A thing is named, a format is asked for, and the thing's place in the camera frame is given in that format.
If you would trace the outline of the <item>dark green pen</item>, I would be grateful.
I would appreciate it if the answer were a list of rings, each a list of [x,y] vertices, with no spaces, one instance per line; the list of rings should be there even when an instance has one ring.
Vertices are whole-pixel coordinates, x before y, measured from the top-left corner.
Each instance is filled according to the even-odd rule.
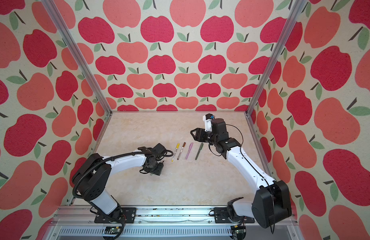
[[[203,148],[203,145],[204,145],[204,143],[201,143],[201,144],[200,144],[200,146],[199,146],[199,148],[198,148],[198,150],[197,150],[196,156],[195,156],[195,161],[197,161],[197,159],[198,159],[198,157],[199,157],[199,155],[200,155],[200,152],[201,152],[201,150],[202,150],[202,148]]]

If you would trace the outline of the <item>pink pen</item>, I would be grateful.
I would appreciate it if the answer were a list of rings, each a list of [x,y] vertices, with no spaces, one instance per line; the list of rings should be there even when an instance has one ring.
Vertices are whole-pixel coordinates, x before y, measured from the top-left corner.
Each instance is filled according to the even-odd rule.
[[[192,143],[190,143],[190,145],[189,145],[188,151],[187,151],[187,153],[186,153],[185,160],[187,160],[187,159],[188,159],[188,157],[189,157],[189,155],[190,155],[190,153],[191,153],[191,150],[192,150],[192,146],[193,146],[193,142],[192,142]]]

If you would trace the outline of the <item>white pen brown end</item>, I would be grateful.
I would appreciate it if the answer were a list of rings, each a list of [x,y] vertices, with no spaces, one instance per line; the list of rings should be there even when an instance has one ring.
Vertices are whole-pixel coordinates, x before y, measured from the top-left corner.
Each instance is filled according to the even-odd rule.
[[[184,143],[183,143],[183,145],[182,145],[182,147],[181,147],[181,150],[180,150],[180,153],[179,153],[179,155],[178,155],[178,157],[177,157],[177,160],[179,160],[179,159],[181,158],[181,155],[182,155],[182,153],[183,153],[183,151],[184,151],[185,146],[186,146],[186,142],[184,142]]]

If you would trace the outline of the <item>white pen yellow tip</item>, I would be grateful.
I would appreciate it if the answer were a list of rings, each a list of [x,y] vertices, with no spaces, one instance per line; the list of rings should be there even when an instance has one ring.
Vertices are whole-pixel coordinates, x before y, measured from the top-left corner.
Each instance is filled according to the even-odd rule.
[[[180,143],[177,144],[176,149],[175,149],[175,151],[173,153],[173,157],[172,157],[172,160],[171,160],[172,162],[174,161],[174,159],[176,157],[176,154],[177,154],[177,151],[178,151],[179,148],[180,148]]]

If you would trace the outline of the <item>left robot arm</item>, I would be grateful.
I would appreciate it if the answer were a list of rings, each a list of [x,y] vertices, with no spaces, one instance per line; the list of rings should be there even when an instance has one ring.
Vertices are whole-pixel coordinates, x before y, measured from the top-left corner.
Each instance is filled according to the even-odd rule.
[[[141,174],[159,176],[164,167],[162,160],[173,155],[174,152],[162,144],[111,157],[92,154],[72,177],[73,196],[88,202],[97,210],[97,215],[114,222],[124,214],[120,204],[106,190],[109,177],[136,167],[141,167]]]

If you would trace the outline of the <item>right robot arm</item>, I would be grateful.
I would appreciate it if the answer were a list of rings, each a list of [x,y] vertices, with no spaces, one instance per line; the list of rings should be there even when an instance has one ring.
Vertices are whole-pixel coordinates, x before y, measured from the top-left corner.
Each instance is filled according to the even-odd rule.
[[[254,194],[251,201],[240,197],[227,203],[229,220],[240,223],[249,217],[265,229],[274,229],[276,223],[289,218],[292,209],[287,184],[269,176],[246,154],[242,143],[229,136],[224,119],[207,114],[203,121],[203,129],[196,128],[190,132],[194,140],[214,146],[214,155],[235,166]]]

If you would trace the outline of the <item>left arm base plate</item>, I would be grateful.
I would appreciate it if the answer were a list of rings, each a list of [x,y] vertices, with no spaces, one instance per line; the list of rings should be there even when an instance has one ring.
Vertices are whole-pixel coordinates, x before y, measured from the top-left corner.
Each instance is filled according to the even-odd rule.
[[[100,213],[96,213],[94,222],[96,224],[118,224],[119,222],[124,224],[133,224],[136,217],[136,211],[137,208],[117,207],[107,217]]]

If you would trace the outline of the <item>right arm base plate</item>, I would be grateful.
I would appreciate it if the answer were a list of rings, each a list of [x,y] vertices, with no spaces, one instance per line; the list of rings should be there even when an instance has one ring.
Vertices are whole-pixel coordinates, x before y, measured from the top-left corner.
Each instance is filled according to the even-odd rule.
[[[214,217],[216,224],[254,224],[255,219],[245,216],[238,216],[231,208],[214,208],[209,212],[210,217]]]

